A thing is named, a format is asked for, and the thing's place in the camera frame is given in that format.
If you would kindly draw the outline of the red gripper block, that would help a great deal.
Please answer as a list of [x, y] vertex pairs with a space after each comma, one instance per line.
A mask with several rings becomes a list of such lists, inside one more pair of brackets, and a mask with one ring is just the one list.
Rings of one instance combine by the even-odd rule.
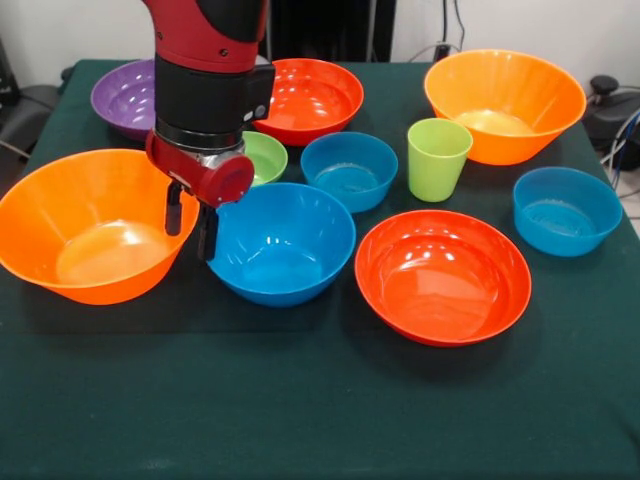
[[228, 150], [204, 155], [179, 149], [151, 130], [146, 139], [146, 153], [151, 163], [176, 182], [167, 189], [165, 231], [170, 236], [181, 233], [182, 186], [200, 203], [198, 257], [211, 261], [216, 252], [219, 217], [215, 208], [237, 202], [251, 188], [254, 166], [242, 152]]

